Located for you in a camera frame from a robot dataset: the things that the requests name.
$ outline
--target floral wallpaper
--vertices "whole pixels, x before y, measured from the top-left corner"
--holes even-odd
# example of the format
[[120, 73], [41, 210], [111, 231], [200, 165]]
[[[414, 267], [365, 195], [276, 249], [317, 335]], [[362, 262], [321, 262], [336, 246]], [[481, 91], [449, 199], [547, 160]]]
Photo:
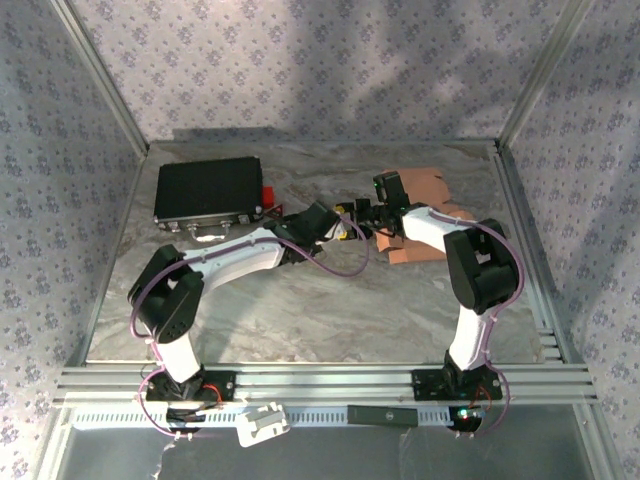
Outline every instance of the floral wallpaper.
[[596, 1], [512, 151], [629, 478], [640, 478], [640, 5]]
[[45, 0], [0, 2], [0, 478], [31, 472], [137, 159]]
[[564, 4], [73, 3], [147, 141], [497, 137]]

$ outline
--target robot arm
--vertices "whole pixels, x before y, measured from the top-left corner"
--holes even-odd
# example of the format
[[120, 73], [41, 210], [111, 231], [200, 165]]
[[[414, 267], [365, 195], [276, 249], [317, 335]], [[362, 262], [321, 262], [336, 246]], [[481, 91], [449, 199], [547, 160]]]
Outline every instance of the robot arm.
[[[233, 250], [233, 247], [241, 245], [245, 246]], [[211, 261], [191, 264], [191, 270], [202, 275], [203, 294], [244, 275], [257, 272], [258, 270], [275, 268], [280, 265], [285, 253], [285, 247], [278, 243], [276, 235], [271, 230], [258, 228], [249, 235], [245, 235], [237, 240], [225, 242], [221, 245], [197, 250], [186, 250], [184, 252], [184, 259], [202, 258], [208, 254], [215, 254], [216, 252], [230, 249], [232, 250], [231, 252], [220, 255]], [[191, 346], [188, 331], [184, 332], [175, 340], [168, 342], [158, 340], [159, 339], [156, 340], [157, 351], [173, 380], [178, 383], [183, 383], [200, 371], [201, 365]]]
[[[515, 261], [499, 242], [478, 229], [443, 222], [432, 215], [431, 207], [410, 205], [396, 172], [376, 177], [374, 185], [381, 204], [371, 205], [368, 199], [359, 199], [353, 204], [339, 205], [340, 210], [349, 213], [369, 234], [386, 228], [394, 235], [423, 242], [447, 254], [452, 287], [460, 302], [456, 335], [443, 368], [446, 390], [454, 394], [486, 376], [482, 347], [490, 332], [490, 309], [506, 301], [516, 290]], [[129, 292], [132, 304], [166, 267], [182, 260], [193, 261], [154, 286], [139, 312], [180, 398], [192, 398], [202, 384], [203, 367], [193, 352], [188, 331], [203, 291], [258, 270], [304, 260], [295, 250], [282, 245], [281, 240], [315, 255], [321, 250], [319, 244], [328, 240], [329, 232], [338, 235], [335, 228], [338, 221], [334, 211], [316, 202], [299, 215], [285, 217], [283, 222], [268, 222], [264, 228], [237, 240], [184, 253], [171, 245], [156, 252]], [[480, 223], [502, 234], [497, 221]], [[354, 232], [347, 230], [342, 238], [353, 236]], [[205, 256], [214, 258], [206, 262], [197, 260]]]
[[139, 308], [148, 341], [175, 384], [177, 397], [191, 398], [202, 384], [202, 365], [189, 339], [201, 295], [249, 273], [303, 261], [300, 251], [317, 254], [322, 250], [319, 244], [328, 240], [328, 232], [335, 232], [338, 221], [337, 213], [316, 202], [300, 214], [267, 222], [263, 228], [220, 245], [183, 253], [167, 245], [156, 251], [128, 298], [132, 305], [139, 303], [142, 291], [167, 267], [187, 264], [157, 282]]

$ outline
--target gray marble tabletop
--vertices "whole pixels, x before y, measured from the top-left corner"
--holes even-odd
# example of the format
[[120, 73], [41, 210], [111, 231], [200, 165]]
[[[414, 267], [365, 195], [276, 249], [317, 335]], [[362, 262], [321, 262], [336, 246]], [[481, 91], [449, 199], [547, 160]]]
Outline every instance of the gray marble tabletop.
[[[128, 331], [126, 295], [155, 250], [202, 247], [188, 233], [161, 231], [152, 221], [158, 169], [166, 163], [255, 155], [265, 185], [285, 212], [316, 199], [332, 205], [374, 198], [372, 177], [386, 168], [433, 166], [444, 173], [452, 201], [476, 218], [494, 217], [513, 231], [489, 162], [477, 152], [442, 145], [153, 145], [143, 166], [88, 361], [144, 361], [150, 352]], [[255, 226], [234, 226], [231, 238]], [[330, 276], [310, 263], [257, 272], [203, 296], [191, 330], [205, 363], [250, 361], [442, 361], [456, 328], [458, 305], [444, 261], [389, 265], [370, 240], [371, 259], [356, 278]], [[319, 259], [348, 270], [361, 261], [359, 242], [331, 242]], [[542, 347], [524, 295], [494, 330], [492, 358], [542, 361]]]

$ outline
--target glass panel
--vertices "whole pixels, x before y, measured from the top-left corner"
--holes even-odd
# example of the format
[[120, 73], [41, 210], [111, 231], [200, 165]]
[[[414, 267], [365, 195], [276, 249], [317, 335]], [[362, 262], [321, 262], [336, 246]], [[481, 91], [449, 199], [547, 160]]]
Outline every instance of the glass panel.
[[152, 429], [75, 430], [60, 479], [593, 478], [571, 406], [513, 407], [486, 437], [445, 428], [298, 428], [242, 448], [233, 429], [179, 441]]

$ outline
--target black box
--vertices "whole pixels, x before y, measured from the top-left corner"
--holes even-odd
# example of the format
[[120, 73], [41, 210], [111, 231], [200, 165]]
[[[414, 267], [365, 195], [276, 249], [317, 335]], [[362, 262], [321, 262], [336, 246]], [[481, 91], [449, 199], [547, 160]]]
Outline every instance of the black box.
[[262, 218], [262, 168], [256, 157], [160, 167], [153, 219], [177, 232]]

